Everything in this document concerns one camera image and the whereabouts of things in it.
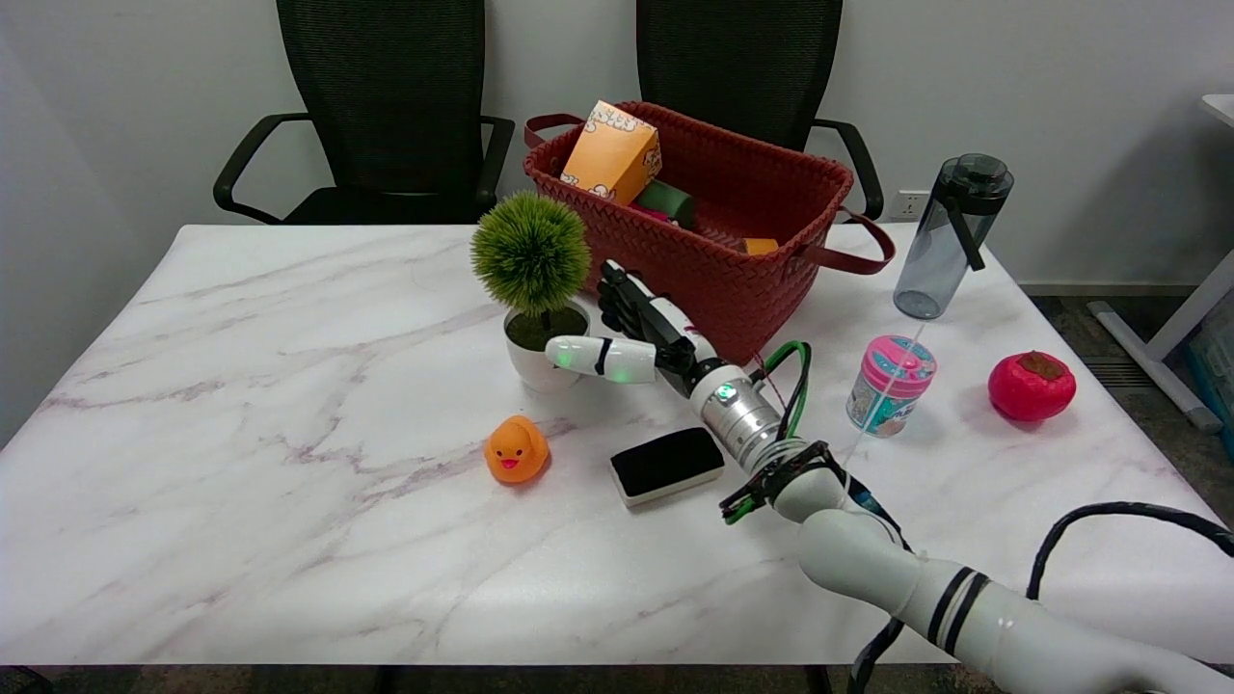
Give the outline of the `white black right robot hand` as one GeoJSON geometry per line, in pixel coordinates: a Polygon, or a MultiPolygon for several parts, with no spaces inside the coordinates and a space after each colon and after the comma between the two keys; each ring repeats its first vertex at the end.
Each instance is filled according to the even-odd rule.
{"type": "Polygon", "coordinates": [[[557,335],[544,347],[552,366],[617,384],[661,377],[689,398],[705,375],[726,364],[681,307],[611,259],[601,265],[598,307],[617,337],[557,335]]]}

